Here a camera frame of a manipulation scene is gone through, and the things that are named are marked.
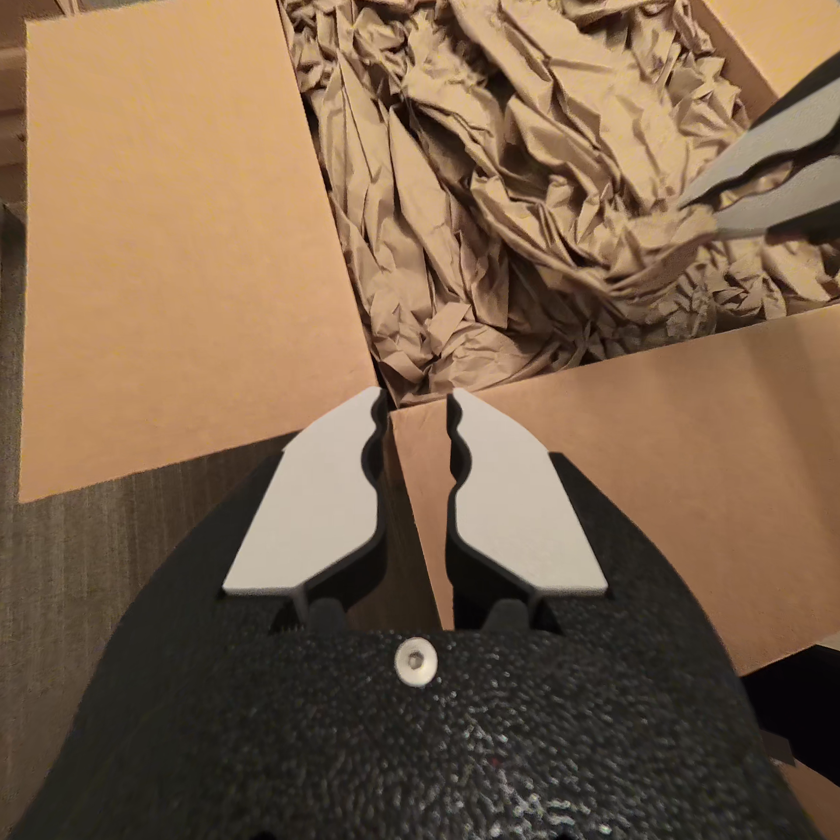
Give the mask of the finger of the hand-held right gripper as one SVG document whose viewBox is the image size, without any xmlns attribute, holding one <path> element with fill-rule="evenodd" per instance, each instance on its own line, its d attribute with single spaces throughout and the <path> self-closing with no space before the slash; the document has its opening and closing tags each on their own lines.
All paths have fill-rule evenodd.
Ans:
<svg viewBox="0 0 840 840">
<path fill-rule="evenodd" d="M 756 166 L 786 159 L 824 141 L 839 120 L 839 81 L 833 80 L 755 125 L 690 183 L 678 201 L 686 207 L 743 178 Z"/>
<path fill-rule="evenodd" d="M 767 192 L 743 196 L 715 215 L 714 240 L 769 237 L 831 241 L 839 236 L 839 158 L 808 164 Z"/>
</svg>

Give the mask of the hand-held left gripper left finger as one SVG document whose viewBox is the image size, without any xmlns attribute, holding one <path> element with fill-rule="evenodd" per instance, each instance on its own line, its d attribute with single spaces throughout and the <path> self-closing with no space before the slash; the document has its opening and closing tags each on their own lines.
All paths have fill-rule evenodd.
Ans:
<svg viewBox="0 0 840 840">
<path fill-rule="evenodd" d="M 224 593 L 285 596 L 299 613 L 334 599 L 344 609 L 384 578 L 385 514 L 377 485 L 385 392 L 371 386 L 284 447 L 224 579 Z"/>
</svg>

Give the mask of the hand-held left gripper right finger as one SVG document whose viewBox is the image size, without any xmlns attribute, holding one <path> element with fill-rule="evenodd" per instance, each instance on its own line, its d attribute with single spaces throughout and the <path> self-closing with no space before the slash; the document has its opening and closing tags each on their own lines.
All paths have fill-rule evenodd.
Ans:
<svg viewBox="0 0 840 840">
<path fill-rule="evenodd" d="M 527 428 L 467 390 L 446 401 L 445 568 L 454 593 L 484 610 L 515 600 L 601 597 L 608 583 L 551 453 Z"/>
</svg>

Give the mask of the brown packing paper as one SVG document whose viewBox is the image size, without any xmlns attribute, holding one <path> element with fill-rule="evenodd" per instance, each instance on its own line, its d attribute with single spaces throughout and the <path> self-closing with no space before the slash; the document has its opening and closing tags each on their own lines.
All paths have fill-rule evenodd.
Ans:
<svg viewBox="0 0 840 840">
<path fill-rule="evenodd" d="M 774 100 L 703 2 L 278 2 L 397 408 L 838 302 L 680 194 Z"/>
</svg>

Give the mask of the large cardboard box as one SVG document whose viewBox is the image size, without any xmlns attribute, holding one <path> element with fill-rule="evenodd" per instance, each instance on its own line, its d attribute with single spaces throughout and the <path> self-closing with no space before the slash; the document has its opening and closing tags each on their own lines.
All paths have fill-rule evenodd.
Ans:
<svg viewBox="0 0 840 840">
<path fill-rule="evenodd" d="M 780 12 L 783 74 L 838 47 Z M 278 2 L 150 2 L 27 24 L 17 502 L 296 433 L 384 384 Z M 662 550 L 740 673 L 838 632 L 838 302 L 536 374 L 479 397 L 568 456 Z M 445 396 L 392 414 L 446 628 Z"/>
</svg>

